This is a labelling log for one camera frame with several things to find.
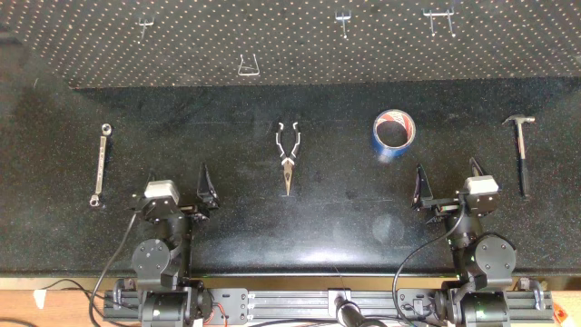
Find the hammer head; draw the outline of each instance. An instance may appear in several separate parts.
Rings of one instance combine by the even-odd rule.
[[[535,117],[526,117],[523,114],[513,114],[510,117],[508,117],[507,120],[502,124],[506,124],[506,123],[513,121],[513,120],[515,121],[515,124],[534,123]]]

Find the tape roll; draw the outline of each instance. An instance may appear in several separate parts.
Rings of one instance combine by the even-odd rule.
[[[388,129],[395,133],[378,133],[378,130]],[[397,137],[398,134],[405,137],[405,143],[402,142],[403,137]],[[378,153],[379,159],[383,162],[388,162],[404,154],[414,141],[414,138],[416,138],[416,124],[414,124],[409,114],[401,110],[391,109],[384,111],[373,123],[373,148]]]

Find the black and white pliers handle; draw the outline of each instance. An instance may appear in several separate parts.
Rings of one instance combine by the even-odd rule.
[[[294,129],[294,137],[295,137],[295,143],[294,146],[292,147],[292,151],[290,151],[290,155],[287,155],[284,152],[284,149],[282,148],[282,144],[281,144],[281,133],[282,130],[284,129],[284,124],[283,123],[279,123],[279,131],[276,133],[276,145],[277,148],[279,150],[279,155],[282,159],[282,164],[284,164],[287,161],[290,161],[291,164],[294,165],[294,160],[297,159],[297,155],[299,154],[299,148],[300,148],[300,132],[299,132],[299,127],[298,127],[299,123],[294,123],[292,125],[292,129]]]

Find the pliers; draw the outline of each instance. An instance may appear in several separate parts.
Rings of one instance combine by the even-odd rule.
[[[284,149],[282,148],[282,144],[281,144],[281,132],[284,129],[284,124],[279,123],[280,129],[276,133],[276,145],[277,145],[277,148],[279,150],[279,155],[281,156],[281,159],[282,159],[282,162],[281,162],[282,167],[284,168],[284,170],[283,170],[284,183],[287,187],[287,196],[291,192],[292,170],[294,169],[295,160],[297,159],[297,154],[299,153],[299,147],[300,147],[300,132],[299,132],[299,128],[297,127],[298,124],[299,123],[294,123],[292,125],[292,128],[294,129],[295,143],[294,143],[294,146],[292,147],[292,151],[290,151],[289,156],[287,156],[287,154],[284,152]]]

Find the hammer handle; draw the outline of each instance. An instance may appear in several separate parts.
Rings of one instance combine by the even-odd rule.
[[[530,193],[528,192],[528,169],[527,169],[527,159],[520,159],[519,160],[519,171],[520,171],[520,192],[528,199],[530,197]]]

